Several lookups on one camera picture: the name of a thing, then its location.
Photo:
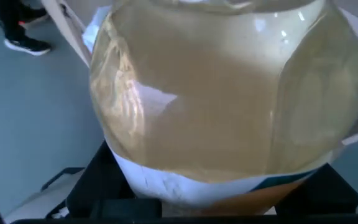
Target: black sneaker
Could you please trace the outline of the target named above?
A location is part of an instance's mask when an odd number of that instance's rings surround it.
[[[52,49],[48,43],[31,39],[30,37],[24,37],[22,40],[5,39],[4,43],[9,49],[26,52],[35,56],[46,54]]]
[[[32,9],[28,6],[21,6],[21,19],[19,24],[25,28],[28,28],[39,22],[43,22],[49,18],[49,15],[45,9]]]

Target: gray floor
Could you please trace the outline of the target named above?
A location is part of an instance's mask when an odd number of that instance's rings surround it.
[[[0,30],[0,211],[6,214],[64,167],[85,166],[103,140],[85,67],[52,21],[29,35],[55,49],[10,51]]]

